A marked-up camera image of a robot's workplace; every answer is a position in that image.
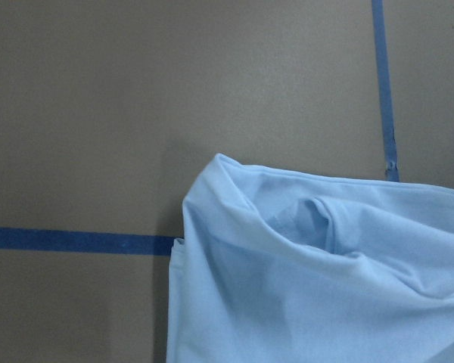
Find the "t-shirt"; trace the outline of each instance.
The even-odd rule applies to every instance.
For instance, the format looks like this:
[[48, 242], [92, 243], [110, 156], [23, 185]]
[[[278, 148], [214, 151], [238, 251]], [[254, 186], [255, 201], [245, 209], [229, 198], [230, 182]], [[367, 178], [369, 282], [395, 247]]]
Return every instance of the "t-shirt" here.
[[454, 363], [454, 190], [245, 166], [183, 201], [168, 363]]

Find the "blue tape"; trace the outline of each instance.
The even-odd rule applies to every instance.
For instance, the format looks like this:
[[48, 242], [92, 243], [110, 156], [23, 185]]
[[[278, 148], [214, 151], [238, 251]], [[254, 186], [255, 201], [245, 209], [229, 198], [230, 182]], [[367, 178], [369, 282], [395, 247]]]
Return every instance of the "blue tape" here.
[[0, 228], [0, 249], [169, 256], [174, 237]]
[[392, 94], [388, 68], [387, 40], [385, 38], [384, 4], [382, 0], [372, 0], [373, 27], [375, 33], [375, 52], [377, 55], [378, 93], [382, 131], [384, 133], [385, 176], [390, 182], [399, 181], [397, 167], [395, 127], [393, 125]]

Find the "blue line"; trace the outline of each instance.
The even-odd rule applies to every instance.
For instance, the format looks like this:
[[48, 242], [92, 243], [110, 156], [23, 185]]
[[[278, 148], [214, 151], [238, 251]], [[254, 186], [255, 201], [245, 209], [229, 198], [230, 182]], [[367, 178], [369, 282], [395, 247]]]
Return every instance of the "blue line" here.
[[393, 125], [392, 94], [388, 68], [387, 40], [385, 39], [384, 4], [382, 0], [372, 0], [373, 27], [375, 31], [375, 51], [378, 69], [378, 93], [382, 131], [384, 133], [385, 176], [390, 182], [399, 181], [397, 167], [395, 128]]
[[0, 249], [169, 256], [174, 237], [0, 228]]

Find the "gray surface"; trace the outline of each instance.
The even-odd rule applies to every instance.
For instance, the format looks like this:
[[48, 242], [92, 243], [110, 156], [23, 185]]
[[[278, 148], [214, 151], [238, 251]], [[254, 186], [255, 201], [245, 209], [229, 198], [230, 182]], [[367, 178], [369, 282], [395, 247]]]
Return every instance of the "gray surface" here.
[[[386, 22], [402, 179], [454, 187], [454, 2]], [[0, 226], [180, 235], [215, 152], [383, 178], [370, 2], [0, 2]], [[164, 361], [167, 263], [0, 251], [0, 362]]]
[[454, 0], [385, 2], [405, 182], [454, 188]]

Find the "vertical blue tape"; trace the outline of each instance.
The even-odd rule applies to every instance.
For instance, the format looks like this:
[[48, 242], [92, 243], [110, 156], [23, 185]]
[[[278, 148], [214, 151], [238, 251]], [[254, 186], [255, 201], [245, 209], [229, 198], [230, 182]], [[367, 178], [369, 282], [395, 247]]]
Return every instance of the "vertical blue tape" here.
[[375, 52], [377, 55], [378, 93], [382, 132], [384, 134], [385, 176], [390, 182], [399, 181], [397, 167], [395, 126], [393, 124], [392, 94], [388, 68], [387, 40], [385, 38], [384, 4], [382, 0], [372, 0], [373, 27], [375, 33]]
[[169, 256], [174, 237], [0, 228], [0, 249]]

